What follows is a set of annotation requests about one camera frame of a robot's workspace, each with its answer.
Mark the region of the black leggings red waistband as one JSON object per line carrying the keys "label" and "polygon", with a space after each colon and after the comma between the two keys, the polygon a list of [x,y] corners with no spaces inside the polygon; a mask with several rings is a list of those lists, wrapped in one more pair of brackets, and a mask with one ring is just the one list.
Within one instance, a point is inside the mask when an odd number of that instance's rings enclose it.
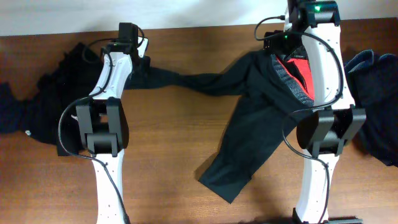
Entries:
{"label": "black leggings red waistband", "polygon": [[239,101],[221,141],[219,153],[199,182],[232,203],[253,174],[270,158],[301,117],[283,119],[311,107],[314,100],[309,61],[286,61],[266,50],[249,52],[223,73],[181,73],[152,67],[150,58],[125,84],[127,90],[182,86],[210,96],[236,95]]}

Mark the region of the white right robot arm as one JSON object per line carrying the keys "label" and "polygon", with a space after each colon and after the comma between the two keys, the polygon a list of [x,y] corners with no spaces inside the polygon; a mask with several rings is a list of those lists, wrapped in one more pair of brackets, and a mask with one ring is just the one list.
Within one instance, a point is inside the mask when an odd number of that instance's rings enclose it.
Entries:
{"label": "white right robot arm", "polygon": [[340,13],[335,1],[288,1],[284,29],[266,35],[264,42],[279,40],[286,56],[303,45],[314,90],[310,114],[296,128],[303,157],[299,200],[291,223],[362,223],[357,218],[331,219],[328,214],[331,180],[346,143],[366,120],[349,90],[340,44]]}

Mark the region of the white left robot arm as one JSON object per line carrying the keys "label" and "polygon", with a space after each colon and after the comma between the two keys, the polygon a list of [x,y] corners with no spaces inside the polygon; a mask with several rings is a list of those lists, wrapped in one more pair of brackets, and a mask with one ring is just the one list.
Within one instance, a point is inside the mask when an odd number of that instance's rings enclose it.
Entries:
{"label": "white left robot arm", "polygon": [[118,37],[103,49],[103,68],[93,91],[75,106],[81,143],[95,170],[97,223],[130,222],[123,203],[123,159],[129,127],[121,97],[147,44],[137,25],[120,23]]}

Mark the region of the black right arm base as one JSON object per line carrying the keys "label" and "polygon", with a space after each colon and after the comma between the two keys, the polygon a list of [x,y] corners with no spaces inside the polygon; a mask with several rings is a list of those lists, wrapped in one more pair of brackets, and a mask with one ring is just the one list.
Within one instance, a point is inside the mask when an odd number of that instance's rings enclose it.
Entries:
{"label": "black right arm base", "polygon": [[[317,224],[318,222],[301,221],[296,209],[293,208],[292,223],[294,224]],[[356,217],[338,217],[330,220],[323,220],[321,224],[363,224],[363,219]]]}

